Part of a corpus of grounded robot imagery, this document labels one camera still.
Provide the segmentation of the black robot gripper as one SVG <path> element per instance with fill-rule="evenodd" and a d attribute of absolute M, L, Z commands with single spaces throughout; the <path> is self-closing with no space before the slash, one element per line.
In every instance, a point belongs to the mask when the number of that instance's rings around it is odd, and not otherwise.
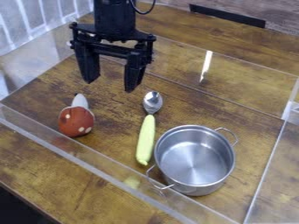
<path fill-rule="evenodd" d="M 89 84 L 98 76 L 98 55 L 125 59 L 124 85 L 132 92 L 141 83 L 145 66 L 152 62 L 153 34 L 136 29 L 136 0 L 93 0 L 93 23 L 69 25 L 73 50 L 82 80 Z"/>

